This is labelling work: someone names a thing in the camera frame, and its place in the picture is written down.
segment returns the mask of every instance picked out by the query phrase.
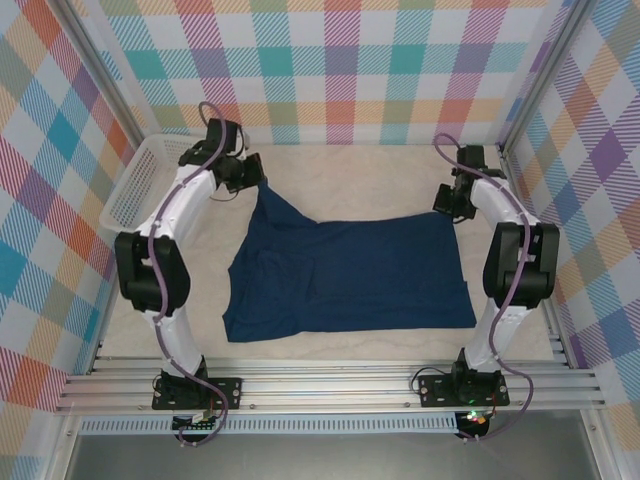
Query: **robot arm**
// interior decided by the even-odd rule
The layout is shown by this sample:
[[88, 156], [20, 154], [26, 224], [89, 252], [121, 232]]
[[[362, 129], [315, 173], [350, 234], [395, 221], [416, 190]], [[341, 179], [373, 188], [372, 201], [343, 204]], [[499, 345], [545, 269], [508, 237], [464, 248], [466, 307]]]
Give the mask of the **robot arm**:
[[[227, 121], [224, 155], [216, 159], [210, 169], [202, 170], [184, 184], [184, 180], [211, 157], [221, 140], [220, 131], [220, 121], [211, 120], [207, 139], [182, 155], [176, 177], [168, 190], [171, 192], [176, 186], [183, 185], [164, 211], [155, 232], [154, 250], [168, 290], [167, 313], [158, 324], [154, 317], [161, 310], [162, 296], [149, 262], [147, 242], [166, 196], [134, 233], [120, 233], [115, 241], [122, 296], [131, 300], [133, 307], [142, 312], [152, 328], [158, 325], [170, 357], [191, 375], [206, 375], [206, 372], [201, 372], [205, 368], [203, 357], [191, 333], [184, 305], [189, 295], [190, 278], [179, 247], [195, 227], [202, 207], [220, 185], [226, 185], [234, 193], [254, 186], [264, 178], [259, 155], [246, 155], [248, 138], [238, 124]], [[167, 361], [163, 371], [172, 377], [183, 376]]]
[[[507, 180], [497, 179], [497, 181], [502, 187], [500, 190], [509, 189]], [[500, 366], [489, 348], [491, 323], [500, 310], [500, 305], [502, 305], [501, 303], [500, 305], [496, 303], [496, 300], [500, 302], [500, 299], [496, 297], [500, 297], [500, 293], [506, 293], [505, 282], [503, 282], [500, 288], [496, 288], [496, 284], [499, 276], [502, 275], [504, 278], [509, 275], [509, 271], [513, 272], [515, 270], [514, 260], [516, 257], [514, 253], [517, 253], [519, 256], [520, 251], [513, 242], [517, 241], [519, 243], [519, 230], [522, 228], [523, 222], [519, 212], [507, 201], [500, 190], [486, 180], [480, 179], [474, 182], [470, 197], [471, 204], [482, 212], [489, 226], [494, 230], [494, 241], [492, 242], [492, 249], [490, 249], [487, 258], [483, 278], [485, 293], [488, 297], [487, 303], [484, 313], [476, 326], [475, 335], [465, 348], [465, 357], [469, 368], [477, 370], [478, 372], [494, 372], [500, 370]], [[540, 300], [548, 298], [553, 291], [557, 241], [555, 242], [555, 255], [553, 255], [553, 248], [551, 248], [551, 251], [548, 250], [554, 243], [554, 239], [551, 237], [553, 237], [554, 230], [557, 232], [557, 228], [555, 228], [555, 226], [542, 224], [536, 217], [529, 213], [525, 213], [525, 215], [527, 216], [529, 225], [534, 230], [533, 238], [535, 239], [535, 235], [538, 234], [537, 242], [540, 245], [536, 245], [534, 242], [534, 250], [530, 256], [530, 260], [532, 261], [531, 268], [525, 271], [525, 277], [521, 280], [522, 286], [520, 289], [526, 288], [524, 282], [528, 280], [527, 274], [530, 279], [537, 281], [537, 284], [535, 287], [528, 289], [529, 291], [524, 295], [526, 298], [519, 299], [516, 296], [515, 301], [507, 307], [504, 315], [498, 322], [494, 335], [494, 344], [500, 356], [506, 351], [513, 335], [525, 317], [537, 306]], [[511, 240], [503, 238], [505, 228], [510, 228], [514, 231], [514, 237]], [[511, 246], [505, 245], [505, 243], [509, 241], [511, 242]], [[540, 248], [542, 243], [544, 243], [544, 251]], [[544, 255], [545, 257], [540, 260], [542, 260], [543, 263], [547, 261], [547, 263], [551, 263], [552, 265], [542, 265], [542, 272], [540, 271], [540, 267], [535, 268], [534, 262], [536, 254], [538, 256]]]
[[[453, 218], [472, 219], [476, 210], [483, 213], [494, 230], [489, 254], [483, 270], [483, 287], [487, 304], [479, 319], [473, 339], [460, 352], [447, 379], [430, 384], [425, 391], [435, 388], [436, 398], [450, 398], [456, 405], [508, 405], [509, 399], [498, 359], [504, 354], [515, 331], [524, 318], [549, 298], [555, 284], [559, 230], [553, 224], [540, 222], [526, 212], [509, 190], [500, 170], [488, 169], [481, 146], [458, 148], [457, 163], [465, 168], [454, 168], [454, 186], [440, 185], [434, 210]], [[469, 169], [478, 170], [491, 179], [478, 178]], [[516, 279], [516, 270], [524, 246], [525, 222], [529, 224], [530, 244], [522, 275]], [[504, 302], [509, 290], [515, 288], [508, 306]], [[502, 316], [497, 319], [501, 309]], [[490, 347], [493, 340], [495, 351]], [[424, 406], [429, 398], [421, 397]]]

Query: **mounting plate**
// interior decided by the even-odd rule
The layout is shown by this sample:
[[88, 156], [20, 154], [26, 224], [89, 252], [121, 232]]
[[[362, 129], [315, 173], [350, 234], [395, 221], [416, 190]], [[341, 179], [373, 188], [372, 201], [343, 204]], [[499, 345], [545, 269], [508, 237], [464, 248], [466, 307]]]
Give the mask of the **mounting plate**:
[[[506, 407], [509, 405], [509, 392], [504, 382], [504, 377], [500, 378], [498, 389], [495, 393], [495, 405]], [[453, 389], [451, 375], [421, 375], [418, 377], [418, 393], [420, 394], [420, 405], [423, 407], [493, 407], [492, 397], [466, 404], [458, 400]]]
[[[208, 378], [207, 381], [218, 387], [222, 393], [227, 397], [227, 401], [229, 402], [229, 410], [238, 410], [240, 408], [240, 399], [242, 397], [242, 379], [229, 377], [229, 378]], [[162, 378], [158, 378], [156, 381], [156, 390], [162, 391]], [[213, 395], [213, 406], [215, 410], [222, 409], [222, 400], [217, 396]], [[204, 400], [203, 402], [197, 405], [187, 405], [184, 402], [180, 402], [179, 400], [172, 399], [171, 396], [157, 396], [154, 395], [153, 401], [151, 403], [151, 408], [153, 410], [207, 410], [210, 407], [209, 400]]]

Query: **beige surface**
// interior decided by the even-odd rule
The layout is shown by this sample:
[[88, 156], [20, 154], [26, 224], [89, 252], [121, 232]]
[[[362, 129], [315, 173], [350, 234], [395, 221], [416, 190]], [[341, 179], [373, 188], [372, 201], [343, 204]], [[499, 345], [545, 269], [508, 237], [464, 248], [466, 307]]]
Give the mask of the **beige surface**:
[[[270, 186], [302, 214], [317, 220], [379, 220], [430, 211], [438, 186], [451, 183], [450, 166], [429, 146], [261, 146]], [[497, 165], [493, 147], [487, 161]], [[235, 358], [454, 359], [473, 329], [301, 333], [293, 337], [232, 344], [222, 314], [229, 301], [231, 264], [247, 232], [257, 190], [233, 201], [210, 201], [183, 249], [191, 275], [187, 309], [203, 353]], [[227, 192], [216, 197], [227, 198]], [[481, 215], [456, 226], [462, 268], [476, 317], [486, 302], [482, 268], [492, 231]], [[151, 328], [119, 298], [104, 355], [159, 355]], [[542, 313], [533, 312], [516, 333], [506, 358], [552, 359]]]

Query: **plaid wallpaper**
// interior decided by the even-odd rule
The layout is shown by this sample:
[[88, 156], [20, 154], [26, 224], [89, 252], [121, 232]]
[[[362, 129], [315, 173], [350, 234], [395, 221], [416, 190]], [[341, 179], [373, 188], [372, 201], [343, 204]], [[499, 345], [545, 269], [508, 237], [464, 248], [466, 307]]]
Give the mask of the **plaid wallpaper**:
[[515, 153], [528, 206], [562, 226], [562, 321], [640, 478], [640, 1], [599, 2]]
[[531, 91], [531, 88], [533, 87], [533, 84], [536, 78], [538, 77], [540, 68], [542, 67], [542, 65], [544, 65], [544, 62], [549, 57], [549, 54], [551, 53], [551, 46], [553, 45], [556, 38], [562, 31], [564, 22], [567, 19], [567, 16], [571, 11], [571, 7], [575, 2], [576, 0], [563, 0], [562, 6], [558, 10], [556, 17], [553, 19], [553, 23], [551, 24], [551, 27], [549, 28], [549, 31], [547, 32], [547, 35], [544, 38], [544, 42], [542, 42], [542, 45], [540, 46], [540, 50], [538, 50], [538, 54], [536, 55], [535, 59], [531, 63], [531, 67], [527, 72], [527, 76], [525, 77], [524, 82], [522, 82], [522, 85], [520, 86], [520, 90], [518, 91], [518, 95], [516, 96], [515, 101], [511, 105], [509, 114], [507, 115], [507, 118], [504, 124], [502, 125], [502, 128], [500, 129], [500, 135], [498, 136], [498, 143], [500, 144], [504, 143], [507, 137], [507, 134], [511, 129], [511, 126], [513, 125], [513, 121], [515, 120], [516, 115], [520, 111], [522, 102], [525, 100], [525, 98], [527, 98], [527, 95], [529, 95], [529, 92]]
[[114, 279], [98, 215], [133, 150], [45, 0], [0, 16], [0, 478], [36, 475]]
[[494, 143], [570, 3], [75, 0], [147, 132], [201, 133], [207, 99], [256, 143], [318, 144]]

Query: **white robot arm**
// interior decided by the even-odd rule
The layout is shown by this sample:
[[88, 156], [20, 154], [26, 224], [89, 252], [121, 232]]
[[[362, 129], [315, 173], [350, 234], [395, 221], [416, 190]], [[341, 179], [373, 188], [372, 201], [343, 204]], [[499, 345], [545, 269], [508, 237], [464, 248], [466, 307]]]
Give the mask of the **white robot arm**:
[[[496, 181], [500, 183], [502, 190], [509, 189], [507, 180], [497, 179]], [[502, 222], [522, 225], [519, 212], [507, 201], [501, 191], [486, 180], [480, 179], [474, 182], [471, 190], [471, 203], [482, 212], [489, 226], [494, 231], [498, 224]], [[540, 223], [533, 215], [529, 213], [526, 213], [526, 215], [529, 220], [529, 225], [535, 226]], [[491, 323], [499, 310], [500, 308], [496, 305], [495, 299], [488, 298], [484, 313], [476, 325], [474, 337], [465, 348], [465, 357], [471, 369], [479, 372], [494, 372], [500, 370], [500, 366], [489, 348]], [[496, 333], [494, 335], [494, 344], [498, 355], [502, 356], [506, 351], [518, 326], [520, 326], [531, 310], [532, 309], [527, 308], [525, 305], [511, 305], [507, 308], [496, 327]]]
[[[237, 192], [257, 184], [264, 176], [258, 154], [247, 157], [248, 137], [234, 122], [226, 121], [227, 135], [224, 155], [209, 169], [200, 166], [211, 157], [220, 141], [220, 121], [212, 120], [207, 141], [198, 142], [181, 157], [175, 179], [167, 195], [135, 233], [120, 233], [115, 241], [118, 277], [122, 295], [131, 300], [136, 310], [152, 328], [159, 328], [166, 351], [173, 362], [186, 372], [196, 375], [202, 370], [202, 354], [189, 327], [184, 303], [189, 294], [190, 278], [180, 255], [180, 247], [197, 223], [204, 204], [216, 189], [224, 184]], [[185, 183], [185, 180], [201, 170]], [[160, 206], [176, 186], [182, 186], [156, 222]], [[169, 308], [161, 319], [154, 319], [161, 310], [161, 292], [152, 271], [147, 250], [148, 237], [155, 224], [155, 250], [158, 264], [167, 283]], [[173, 377], [184, 375], [165, 359], [163, 371]]]

